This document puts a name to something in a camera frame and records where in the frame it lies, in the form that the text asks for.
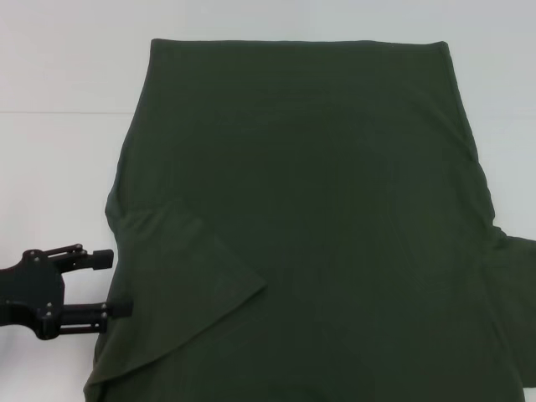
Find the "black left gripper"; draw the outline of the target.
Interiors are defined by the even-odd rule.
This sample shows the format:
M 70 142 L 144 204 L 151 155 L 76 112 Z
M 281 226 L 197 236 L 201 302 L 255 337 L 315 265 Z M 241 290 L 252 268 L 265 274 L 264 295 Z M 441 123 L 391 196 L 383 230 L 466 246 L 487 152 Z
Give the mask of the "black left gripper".
M 40 340 L 105 333 L 110 320 L 132 315 L 133 302 L 63 305 L 61 273 L 110 269 L 113 260 L 113 250 L 90 253 L 82 244 L 25 251 L 16 265 L 1 270 L 1 325 L 26 327 Z

